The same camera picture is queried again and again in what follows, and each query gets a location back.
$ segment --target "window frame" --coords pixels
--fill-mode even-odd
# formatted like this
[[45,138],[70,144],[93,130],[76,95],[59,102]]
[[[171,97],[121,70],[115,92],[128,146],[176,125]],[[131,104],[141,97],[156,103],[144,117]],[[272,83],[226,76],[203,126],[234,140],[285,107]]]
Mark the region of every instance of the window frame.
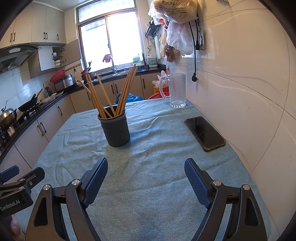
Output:
[[[126,9],[121,9],[121,10],[116,10],[116,11],[104,13],[104,14],[97,15],[95,17],[92,17],[90,19],[84,20],[82,22],[79,22],[79,9],[82,8],[82,7],[85,7],[87,5],[90,5],[92,3],[99,2],[99,1],[101,1],[101,0],[91,1],[91,2],[88,2],[88,3],[84,4],[84,5],[81,5],[81,6],[79,6],[79,7],[76,8],[76,21],[77,21],[77,28],[78,28],[78,35],[79,35],[79,43],[80,43],[81,55],[82,55],[82,61],[83,61],[84,67],[86,68],[88,66],[88,63],[86,61],[85,53],[84,53],[84,47],[83,47],[82,35],[81,35],[81,27],[83,27],[85,25],[88,25],[90,23],[96,22],[98,20],[105,19],[105,24],[106,24],[106,29],[107,29],[107,36],[108,36],[108,44],[109,44],[110,54],[112,55],[112,46],[110,44],[110,37],[109,37],[109,29],[108,29],[107,17],[112,16],[112,15],[121,14],[121,13],[135,12],[136,18],[137,18],[137,24],[138,24],[138,31],[139,31],[139,36],[140,36],[140,42],[141,42],[141,49],[142,49],[142,53],[145,54],[145,47],[144,47],[143,37],[142,37],[142,32],[141,32],[140,18],[139,18],[139,15],[138,15],[138,9],[137,9],[137,5],[136,5],[136,1],[135,0],[134,0],[135,7],[133,7],[133,8],[126,8]],[[116,69],[116,70],[123,69],[123,68],[128,68],[128,67],[131,67],[133,65],[132,62],[131,63],[126,63],[126,64],[121,64],[121,65],[115,65],[114,62],[113,62],[113,59],[111,59],[111,61],[112,61],[112,68],[113,69]],[[96,73],[98,73],[98,74],[105,73],[105,72],[108,72],[108,69],[111,70],[110,67],[108,67],[108,68],[105,68],[105,69],[100,69],[100,70],[94,71],[94,73],[95,74]]]

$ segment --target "phone screen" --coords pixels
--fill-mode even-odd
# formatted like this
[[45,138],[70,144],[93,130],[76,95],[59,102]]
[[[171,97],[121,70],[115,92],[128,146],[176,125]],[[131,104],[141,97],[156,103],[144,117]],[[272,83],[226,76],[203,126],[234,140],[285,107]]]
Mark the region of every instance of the phone screen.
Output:
[[206,149],[225,145],[225,139],[202,116],[186,119],[185,124]]

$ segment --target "dark gray cup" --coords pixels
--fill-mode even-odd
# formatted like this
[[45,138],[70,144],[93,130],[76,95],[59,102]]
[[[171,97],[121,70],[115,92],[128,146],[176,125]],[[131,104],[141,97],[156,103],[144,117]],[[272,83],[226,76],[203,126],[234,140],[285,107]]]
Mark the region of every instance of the dark gray cup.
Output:
[[[113,115],[110,107],[107,107],[106,110]],[[125,110],[121,115],[110,119],[101,119],[100,114],[98,114],[98,119],[101,122],[103,131],[110,146],[120,147],[129,142],[131,137],[128,130]]]

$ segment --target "glass mug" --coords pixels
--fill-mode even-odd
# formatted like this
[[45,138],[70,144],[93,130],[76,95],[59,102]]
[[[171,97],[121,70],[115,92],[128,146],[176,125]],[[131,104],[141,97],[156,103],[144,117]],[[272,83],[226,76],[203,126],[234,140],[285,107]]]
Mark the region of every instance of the glass mug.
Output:
[[163,89],[159,88],[160,94],[164,99],[170,100],[170,106],[173,108],[182,108],[186,106],[186,76],[185,74],[168,74],[168,79],[161,78],[159,86],[163,85],[163,80],[168,81],[170,95],[166,96]]

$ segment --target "ceiling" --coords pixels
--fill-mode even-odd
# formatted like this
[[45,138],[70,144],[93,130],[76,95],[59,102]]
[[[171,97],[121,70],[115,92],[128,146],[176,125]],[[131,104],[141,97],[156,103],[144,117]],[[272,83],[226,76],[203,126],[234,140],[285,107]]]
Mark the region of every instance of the ceiling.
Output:
[[67,11],[83,2],[87,2],[86,0],[38,0],[38,1],[57,7],[63,11]]

